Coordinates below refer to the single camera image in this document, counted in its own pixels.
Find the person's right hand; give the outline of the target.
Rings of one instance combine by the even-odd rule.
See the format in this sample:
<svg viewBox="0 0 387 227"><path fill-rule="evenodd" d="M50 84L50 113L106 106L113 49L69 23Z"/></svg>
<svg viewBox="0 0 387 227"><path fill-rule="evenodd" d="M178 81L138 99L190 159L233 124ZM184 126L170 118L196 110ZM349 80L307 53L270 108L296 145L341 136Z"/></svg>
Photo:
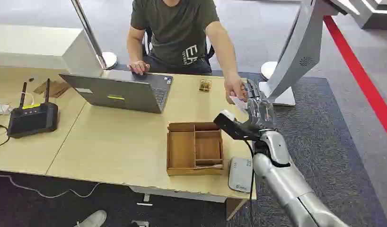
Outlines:
<svg viewBox="0 0 387 227"><path fill-rule="evenodd" d="M144 61L135 61L127 65L127 68L132 73L143 75L146 72L149 72L150 65Z"/></svg>

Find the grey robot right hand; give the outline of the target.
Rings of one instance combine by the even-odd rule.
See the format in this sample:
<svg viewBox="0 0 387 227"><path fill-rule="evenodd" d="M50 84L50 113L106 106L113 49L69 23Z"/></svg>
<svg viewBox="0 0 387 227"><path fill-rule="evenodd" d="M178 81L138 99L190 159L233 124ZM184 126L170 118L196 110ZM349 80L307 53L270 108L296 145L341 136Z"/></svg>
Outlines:
<svg viewBox="0 0 387 227"><path fill-rule="evenodd" d="M249 128L256 131L276 130L273 104L269 102L259 85L250 79L246 82Z"/></svg>

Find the person's left hand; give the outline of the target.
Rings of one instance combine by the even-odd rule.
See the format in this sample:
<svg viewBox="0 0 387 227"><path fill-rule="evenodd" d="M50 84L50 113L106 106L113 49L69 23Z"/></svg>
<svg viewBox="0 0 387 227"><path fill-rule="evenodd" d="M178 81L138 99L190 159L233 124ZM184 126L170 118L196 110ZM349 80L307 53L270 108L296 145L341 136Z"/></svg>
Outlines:
<svg viewBox="0 0 387 227"><path fill-rule="evenodd" d="M224 75L224 88L226 101L229 104L234 104L231 96L237 97L241 101L247 102L245 85L241 77L236 72Z"/></svg>

